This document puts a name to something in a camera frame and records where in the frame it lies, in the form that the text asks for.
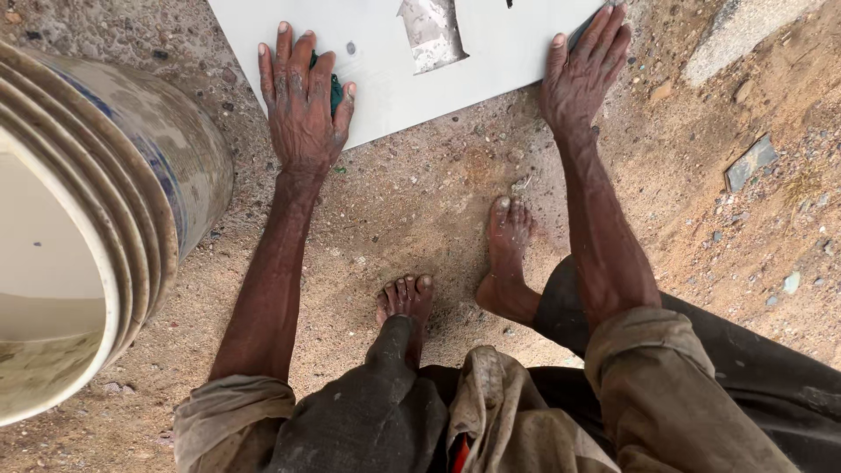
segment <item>person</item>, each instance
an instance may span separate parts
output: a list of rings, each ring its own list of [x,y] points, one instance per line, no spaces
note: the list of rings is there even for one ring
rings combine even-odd
[[[567,183],[572,255],[543,294],[524,282],[532,216],[499,197],[491,270],[476,301],[571,349],[584,369],[525,369],[483,346],[461,369],[420,367],[434,279],[376,299],[364,363],[297,405],[287,385],[304,239],[347,139],[355,84],[331,117],[335,55],[309,69],[315,34],[274,57],[262,94],[283,164],[265,233],[208,382],[177,409],[177,468],[206,471],[827,471],[841,465],[837,371],[658,291],[597,153],[590,124],[631,41],[605,7],[575,47],[555,36],[540,109]]]

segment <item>fingernail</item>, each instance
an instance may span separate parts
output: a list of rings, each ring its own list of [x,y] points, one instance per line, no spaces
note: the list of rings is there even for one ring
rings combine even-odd
[[[566,43],[566,42],[567,42],[567,35],[565,35],[564,33],[558,33],[557,35],[555,35],[554,38],[552,38],[552,47],[553,48],[559,48],[559,47],[563,46],[563,44]]]

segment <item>green cloth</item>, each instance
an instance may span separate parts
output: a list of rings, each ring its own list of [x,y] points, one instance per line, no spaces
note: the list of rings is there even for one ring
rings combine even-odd
[[[312,69],[315,67],[315,62],[318,61],[318,55],[315,54],[315,50],[313,50],[313,55],[309,59],[309,68]],[[341,84],[339,83],[339,77],[336,74],[330,75],[330,115],[336,115],[336,108],[341,104],[341,96],[343,92],[341,90]]]

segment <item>hole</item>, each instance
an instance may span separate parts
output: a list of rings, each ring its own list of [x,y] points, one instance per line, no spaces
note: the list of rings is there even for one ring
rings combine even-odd
[[[470,57],[462,48],[455,0],[403,0],[397,16],[403,17],[415,75]]]

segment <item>sandy ground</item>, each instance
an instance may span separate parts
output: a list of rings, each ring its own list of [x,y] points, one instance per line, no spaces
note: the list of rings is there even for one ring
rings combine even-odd
[[[135,346],[58,407],[0,428],[3,471],[172,471],[172,410],[209,372],[272,201],[278,162],[265,119],[205,2],[8,3],[22,23],[7,15],[0,38],[172,82],[213,116],[235,157],[220,236],[190,254]],[[632,2],[636,60],[596,118],[600,153],[662,290],[841,368],[841,4],[804,15],[691,88],[680,69],[720,4]],[[734,103],[749,78],[753,91]],[[652,98],[667,81],[671,94]],[[765,133],[785,155],[728,194],[723,171]],[[563,174],[535,87],[360,146],[338,166],[346,173],[327,179],[304,256],[290,379],[299,397],[362,360],[376,334],[373,297],[403,274],[436,277],[425,363],[459,366],[488,343],[526,366],[580,364],[473,303],[488,267],[488,207],[519,179],[531,177],[524,195],[540,225],[527,282],[542,288],[569,252]],[[805,204],[786,185],[793,178],[807,183]],[[790,295],[782,282],[794,270],[801,284]],[[135,394],[103,389],[113,381]]]

